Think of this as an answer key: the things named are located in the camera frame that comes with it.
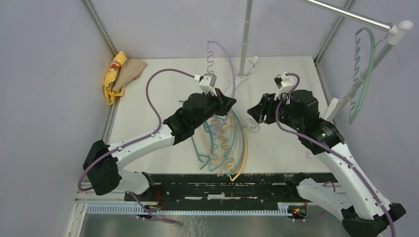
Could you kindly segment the blue wavy hanger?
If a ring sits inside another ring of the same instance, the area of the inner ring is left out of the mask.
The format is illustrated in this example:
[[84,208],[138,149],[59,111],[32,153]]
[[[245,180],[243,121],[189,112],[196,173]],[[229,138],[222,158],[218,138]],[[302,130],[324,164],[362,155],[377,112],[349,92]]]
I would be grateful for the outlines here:
[[208,151],[209,171],[225,175],[230,181],[235,181],[244,170],[248,160],[248,138],[251,132],[260,131],[259,125],[249,118],[249,125],[242,123],[238,115],[232,111],[228,116],[214,117],[211,124],[206,124],[206,130],[211,134]]
[[237,176],[245,161],[247,133],[259,132],[260,127],[251,118],[242,123],[232,111],[226,117],[213,116],[199,128],[204,152],[197,152],[200,170],[217,172],[228,177]]

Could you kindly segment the green wavy hanger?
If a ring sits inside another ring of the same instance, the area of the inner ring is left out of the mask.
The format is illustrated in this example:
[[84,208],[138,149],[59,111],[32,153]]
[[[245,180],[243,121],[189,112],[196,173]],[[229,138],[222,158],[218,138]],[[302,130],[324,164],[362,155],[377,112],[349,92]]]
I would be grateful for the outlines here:
[[[360,72],[361,62],[361,37],[362,33],[367,33],[370,42],[370,52],[368,57],[368,64],[363,73]],[[353,85],[346,96],[350,103],[349,110],[349,124],[353,124],[359,115],[363,106],[365,97],[368,92],[373,71],[377,68],[378,64],[392,49],[391,45],[386,44],[379,53],[376,53],[376,48],[379,42],[376,42],[375,35],[370,28],[362,27],[355,33],[355,55],[354,55],[354,74]]]

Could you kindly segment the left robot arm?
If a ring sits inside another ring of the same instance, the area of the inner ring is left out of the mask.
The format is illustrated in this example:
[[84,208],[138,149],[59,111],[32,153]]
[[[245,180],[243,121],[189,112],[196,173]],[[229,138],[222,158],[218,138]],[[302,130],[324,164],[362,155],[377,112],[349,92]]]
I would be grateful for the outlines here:
[[103,140],[94,142],[83,163],[83,175],[98,196],[119,190],[149,201],[156,192],[150,175],[125,167],[149,153],[189,139],[212,116],[226,116],[236,102],[219,88],[214,94],[193,93],[173,115],[147,133],[110,145]]

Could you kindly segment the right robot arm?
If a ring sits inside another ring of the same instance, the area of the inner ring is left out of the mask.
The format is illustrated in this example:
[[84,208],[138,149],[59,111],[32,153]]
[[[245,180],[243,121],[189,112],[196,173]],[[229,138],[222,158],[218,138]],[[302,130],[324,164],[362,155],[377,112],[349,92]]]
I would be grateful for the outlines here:
[[352,237],[376,237],[386,229],[396,235],[394,223],[406,214],[405,208],[390,202],[371,183],[336,126],[320,117],[318,100],[311,91],[297,90],[279,97],[265,93],[247,112],[258,123],[276,123],[281,130],[296,135],[344,191],[338,194],[299,173],[287,181],[289,200],[303,198],[322,207],[341,221]]

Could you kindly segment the purple wavy hanger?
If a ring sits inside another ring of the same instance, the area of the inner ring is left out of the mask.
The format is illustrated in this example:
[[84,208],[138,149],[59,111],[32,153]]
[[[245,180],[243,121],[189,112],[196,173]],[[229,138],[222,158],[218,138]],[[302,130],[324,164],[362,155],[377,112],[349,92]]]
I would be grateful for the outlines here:
[[208,65],[207,72],[210,74],[214,73],[214,71],[211,69],[211,67],[214,64],[212,60],[214,51],[210,49],[211,44],[215,44],[216,46],[218,46],[227,58],[227,62],[228,62],[228,66],[229,66],[229,70],[231,74],[230,76],[231,82],[228,89],[224,91],[224,94],[228,97],[235,98],[236,90],[239,88],[240,85],[244,84],[247,81],[248,77],[254,72],[255,67],[259,61],[259,57],[254,56],[253,58],[250,58],[250,59],[245,58],[246,62],[244,63],[244,72],[236,73],[232,57],[229,54],[229,52],[226,50],[226,48],[221,43],[215,40],[208,40],[207,41],[207,65]]

